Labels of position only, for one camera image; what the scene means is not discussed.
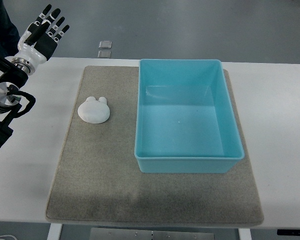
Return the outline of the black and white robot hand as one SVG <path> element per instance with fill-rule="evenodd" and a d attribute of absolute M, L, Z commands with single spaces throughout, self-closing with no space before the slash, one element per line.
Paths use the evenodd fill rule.
<path fill-rule="evenodd" d="M 69 25 L 62 26 L 65 17 L 60 17 L 60 13 L 59 8 L 52 10 L 48 4 L 20 37 L 14 59 L 21 59 L 34 68 L 48 61 L 69 30 Z"/>

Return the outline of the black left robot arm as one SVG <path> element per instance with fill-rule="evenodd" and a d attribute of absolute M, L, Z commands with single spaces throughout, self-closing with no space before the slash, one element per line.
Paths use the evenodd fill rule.
<path fill-rule="evenodd" d="M 9 127 L 12 120 L 28 113 L 35 104 L 35 97 L 21 88 L 35 72 L 38 58 L 30 46 L 19 44 L 18 48 L 11 62 L 0 56 L 0 148 L 13 133 Z"/>

